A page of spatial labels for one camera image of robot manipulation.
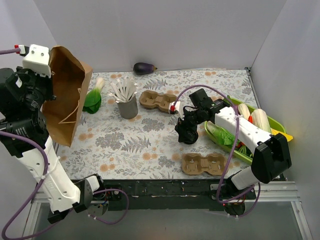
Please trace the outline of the brown paper bag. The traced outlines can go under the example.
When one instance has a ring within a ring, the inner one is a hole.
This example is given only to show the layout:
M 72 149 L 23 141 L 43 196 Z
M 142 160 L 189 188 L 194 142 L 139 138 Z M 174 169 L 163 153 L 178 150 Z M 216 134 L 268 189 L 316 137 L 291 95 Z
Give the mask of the brown paper bag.
M 51 49 L 49 65 L 53 72 L 56 99 L 46 101 L 42 112 L 52 140 L 70 147 L 82 115 L 93 68 L 60 45 Z

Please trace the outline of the brown pulp cup carrier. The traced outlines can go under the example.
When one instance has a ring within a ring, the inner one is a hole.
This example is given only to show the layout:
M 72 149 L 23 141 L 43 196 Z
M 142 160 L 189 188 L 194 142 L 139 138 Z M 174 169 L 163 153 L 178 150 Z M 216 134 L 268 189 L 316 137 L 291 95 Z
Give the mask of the brown pulp cup carrier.
M 145 90 L 139 97 L 139 103 L 147 109 L 159 109 L 162 112 L 169 112 L 170 104 L 177 100 L 177 96 L 169 93 L 158 93 L 152 90 Z

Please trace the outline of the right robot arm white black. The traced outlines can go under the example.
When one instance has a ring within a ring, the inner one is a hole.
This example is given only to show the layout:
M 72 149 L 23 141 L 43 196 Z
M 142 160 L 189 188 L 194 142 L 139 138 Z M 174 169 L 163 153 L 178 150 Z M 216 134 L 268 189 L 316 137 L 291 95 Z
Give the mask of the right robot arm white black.
M 255 184 L 268 184 L 292 166 L 288 141 L 283 134 L 271 134 L 244 119 L 227 96 L 213 101 L 205 92 L 206 85 L 200 84 L 198 88 L 189 95 L 195 110 L 188 111 L 177 101 L 169 107 L 170 114 L 180 115 L 175 126 L 178 141 L 188 145 L 195 143 L 198 125 L 210 121 L 234 133 L 234 141 L 244 143 L 253 154 L 251 166 L 228 179 L 220 179 L 215 197 L 218 202 L 222 202 L 221 193 L 236 200 L 251 191 Z

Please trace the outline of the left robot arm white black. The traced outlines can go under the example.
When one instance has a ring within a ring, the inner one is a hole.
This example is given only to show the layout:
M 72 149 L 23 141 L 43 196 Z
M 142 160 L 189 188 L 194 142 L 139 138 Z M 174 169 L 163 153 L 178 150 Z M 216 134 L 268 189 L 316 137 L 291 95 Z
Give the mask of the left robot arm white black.
M 50 204 L 48 221 L 63 220 L 69 211 L 89 208 L 93 198 L 106 196 L 106 187 L 97 174 L 72 182 L 56 155 L 53 140 L 41 112 L 45 101 L 55 100 L 53 81 L 22 67 L 0 70 L 0 141 L 32 174 Z

